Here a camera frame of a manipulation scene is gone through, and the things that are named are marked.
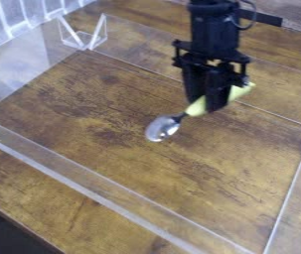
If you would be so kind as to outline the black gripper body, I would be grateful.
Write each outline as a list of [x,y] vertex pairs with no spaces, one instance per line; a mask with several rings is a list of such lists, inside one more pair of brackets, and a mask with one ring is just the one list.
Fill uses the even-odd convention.
[[200,67],[203,70],[219,68],[234,74],[232,85],[247,84],[246,65],[248,56],[238,51],[238,29],[223,17],[207,17],[187,4],[190,14],[188,41],[175,40],[172,66],[183,69],[184,65]]

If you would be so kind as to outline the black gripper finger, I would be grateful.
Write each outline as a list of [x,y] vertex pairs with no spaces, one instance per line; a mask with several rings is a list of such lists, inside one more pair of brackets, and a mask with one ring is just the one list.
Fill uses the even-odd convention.
[[215,112],[227,105],[230,88],[232,86],[234,74],[231,71],[210,68],[206,70],[204,96],[206,109]]
[[182,77],[186,97],[188,102],[192,103],[204,95],[206,71],[198,66],[184,65],[182,69]]

